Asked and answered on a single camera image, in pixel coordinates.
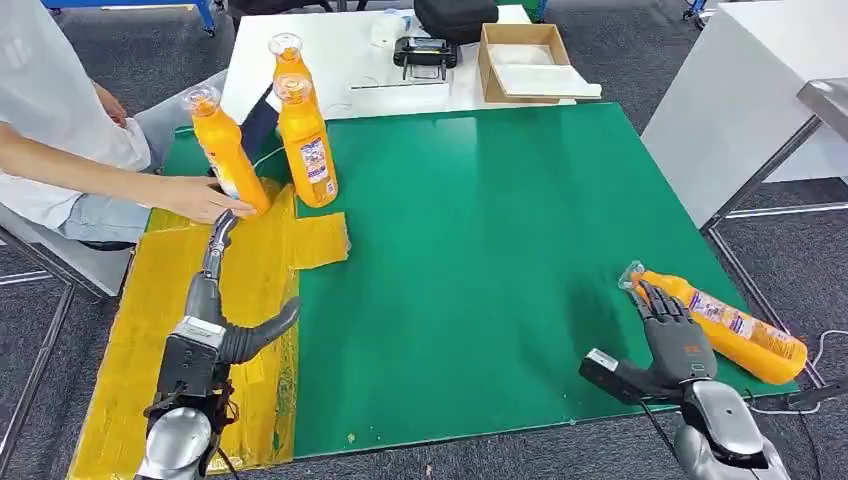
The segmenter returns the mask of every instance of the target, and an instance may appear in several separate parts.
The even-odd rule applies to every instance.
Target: robotic hand
[[[298,297],[254,328],[238,327],[224,318],[218,280],[235,224],[229,210],[215,221],[203,270],[189,286],[183,319],[165,341],[156,395],[144,410],[147,443],[136,480],[206,478],[209,462],[220,452],[224,427],[238,420],[238,407],[230,401],[234,391],[230,365],[256,356],[297,319]]]
[[[683,424],[669,447],[692,480],[789,480],[774,445],[733,388],[713,380],[716,359],[701,327],[677,298],[640,282],[630,291],[653,363],[647,370],[593,349],[580,374],[627,405],[678,405]],[[654,425],[665,438],[659,425]]]

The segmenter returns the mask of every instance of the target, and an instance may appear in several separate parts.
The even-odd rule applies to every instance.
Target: orange bottle
[[[228,196],[249,203],[262,215],[271,206],[253,165],[241,147],[241,130],[220,107],[221,94],[213,87],[189,91],[183,105],[191,113],[194,134]]]
[[[638,260],[627,267],[618,285],[646,298],[640,280],[677,297],[692,312],[713,348],[760,380],[782,385],[804,368],[807,346],[791,335],[716,300],[683,278],[646,270]]]
[[[313,100],[312,84],[303,75],[283,75],[274,82],[280,97],[279,129],[294,180],[303,203],[323,207],[339,193],[327,128]]]
[[[268,41],[268,50],[274,54],[277,65],[274,67],[274,81],[283,75],[303,75],[309,80],[309,83],[315,84],[312,81],[312,73],[303,62],[303,40],[293,33],[279,33],[271,37]],[[312,101],[318,104],[318,97],[315,89],[310,93]]]

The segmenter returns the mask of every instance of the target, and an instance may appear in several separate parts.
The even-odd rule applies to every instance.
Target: gray carpet
[[[372,2],[370,8],[396,5]],[[675,0],[551,0],[546,20],[564,35],[573,63],[604,85],[605,98],[622,104],[644,128],[679,68],[697,31],[679,21]],[[226,66],[233,34],[226,19],[215,38],[200,30],[195,12],[180,9],[101,12],[69,10],[57,21],[89,74],[138,112]],[[837,180],[770,185],[757,206],[845,200]],[[780,315],[815,351],[827,328],[846,328],[848,216],[731,221],[723,233],[760,282]],[[26,262],[0,246],[0,275]],[[60,295],[57,282],[0,289],[0,428],[14,402]],[[63,478],[76,445],[117,302],[74,301],[8,478]],[[848,340],[833,339],[821,362],[826,377],[845,373]],[[826,403],[807,417],[821,457],[823,478],[844,478],[842,441],[848,404]],[[675,414],[660,416],[667,431]],[[811,445],[801,422],[758,415],[793,478],[815,479]],[[544,431],[495,435],[437,445],[297,462],[245,479],[680,479],[682,474],[644,418],[617,419]]]

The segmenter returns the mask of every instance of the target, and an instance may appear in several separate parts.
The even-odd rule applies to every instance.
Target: open cardboard box
[[[571,66],[556,25],[483,24],[478,62],[487,102],[601,98],[600,85],[586,83]]]

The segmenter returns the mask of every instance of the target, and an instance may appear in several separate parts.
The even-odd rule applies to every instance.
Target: robot finger
[[[653,318],[654,314],[651,312],[651,307],[645,303],[645,299],[633,290],[628,290],[627,293],[630,294],[630,300],[632,300],[633,305],[636,306],[636,310],[639,312],[639,316],[642,317],[643,322],[647,322],[649,319]]]
[[[692,312],[690,312],[689,309],[686,308],[686,305],[684,305],[683,302],[679,298],[677,298],[677,297],[672,297],[672,298],[674,299],[674,303],[677,304],[677,307],[680,308],[680,315],[682,317],[686,318],[686,321],[688,321],[689,323],[694,324],[695,319],[692,318]]]
[[[648,295],[648,302],[651,304],[651,308],[653,309],[654,313],[656,315],[668,314],[668,310],[666,310],[665,304],[663,303],[660,294],[657,292],[656,287],[644,280],[640,280],[639,285],[643,289],[645,289],[645,293]]]
[[[677,303],[674,301],[673,297],[669,297],[665,290],[658,288],[657,291],[660,294],[660,298],[662,298],[663,303],[665,304],[665,308],[668,309],[668,314],[673,315],[675,317],[679,317],[681,315],[681,310]]]

